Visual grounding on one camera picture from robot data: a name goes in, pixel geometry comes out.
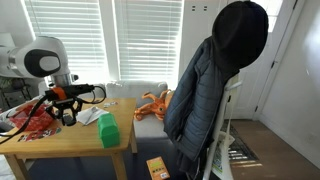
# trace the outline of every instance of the jacket sleeve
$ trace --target jacket sleeve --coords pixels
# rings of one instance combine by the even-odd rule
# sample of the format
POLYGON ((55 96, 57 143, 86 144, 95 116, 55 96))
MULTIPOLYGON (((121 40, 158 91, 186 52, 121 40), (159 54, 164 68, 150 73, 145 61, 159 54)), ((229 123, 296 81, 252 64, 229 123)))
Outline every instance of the jacket sleeve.
POLYGON ((188 112, 190 112, 190 108, 192 108, 193 93, 198 81, 195 65, 203 55, 203 46, 202 43, 191 59, 179 81, 165 114, 163 121, 164 131, 171 140, 178 138, 177 136, 184 127, 188 112))

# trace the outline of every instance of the orange toy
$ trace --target orange toy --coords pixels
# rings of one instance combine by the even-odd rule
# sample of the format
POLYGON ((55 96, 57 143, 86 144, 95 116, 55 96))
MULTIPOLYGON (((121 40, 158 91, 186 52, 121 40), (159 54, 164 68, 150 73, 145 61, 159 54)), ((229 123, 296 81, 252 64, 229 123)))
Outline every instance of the orange toy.
POLYGON ((134 111, 134 118, 138 121, 141 121, 143 115, 155 113, 159 120, 163 120, 163 117, 167 111, 167 107, 165 105, 165 98, 168 91, 170 91, 170 89, 163 91, 160 95, 160 98, 157 98, 150 92, 143 94, 142 99, 151 98, 153 102, 145 104, 140 108, 137 108, 134 111))

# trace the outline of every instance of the green box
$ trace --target green box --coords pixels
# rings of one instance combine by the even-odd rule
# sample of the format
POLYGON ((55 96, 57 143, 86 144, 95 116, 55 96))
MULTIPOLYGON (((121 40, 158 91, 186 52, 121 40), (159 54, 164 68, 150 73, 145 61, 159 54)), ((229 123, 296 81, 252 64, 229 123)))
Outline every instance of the green box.
POLYGON ((113 114, 102 114, 99 117, 98 131, 103 148, 120 144, 120 133, 113 114))

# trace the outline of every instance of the door frame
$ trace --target door frame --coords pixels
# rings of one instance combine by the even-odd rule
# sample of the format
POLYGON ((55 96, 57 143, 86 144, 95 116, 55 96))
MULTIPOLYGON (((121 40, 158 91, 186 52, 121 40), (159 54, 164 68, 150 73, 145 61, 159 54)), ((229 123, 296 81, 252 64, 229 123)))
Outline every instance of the door frame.
POLYGON ((305 0, 297 0, 296 1, 295 8, 292 11, 288 25, 287 25, 285 32, 284 32, 284 35, 281 39, 281 42, 280 42, 280 45, 278 48, 278 52, 276 53, 274 63, 272 65, 272 68, 271 68, 269 75, 267 77, 267 81, 265 83, 265 86, 263 88, 261 96, 259 98, 259 101, 257 104, 257 110, 253 114, 253 118, 252 118, 253 120, 259 120, 259 118, 260 118, 260 115, 262 113, 264 105, 265 105, 267 98, 269 96, 269 93, 271 91, 274 79, 276 78, 280 63, 283 59, 283 56, 286 52, 288 45, 289 45, 291 35, 295 29, 295 25, 299 19, 300 13, 303 9, 304 3, 305 3, 305 0))

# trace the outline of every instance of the hooded jacket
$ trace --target hooded jacket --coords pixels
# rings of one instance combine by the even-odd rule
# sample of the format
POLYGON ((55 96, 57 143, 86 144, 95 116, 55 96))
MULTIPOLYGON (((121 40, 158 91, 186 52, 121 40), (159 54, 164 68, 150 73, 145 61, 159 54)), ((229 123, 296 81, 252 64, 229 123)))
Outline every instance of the hooded jacket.
POLYGON ((197 49, 164 117, 164 131, 190 162, 196 162, 213 141, 225 84, 259 57, 267 34, 265 10, 253 2, 238 1, 219 13, 212 36, 197 49))

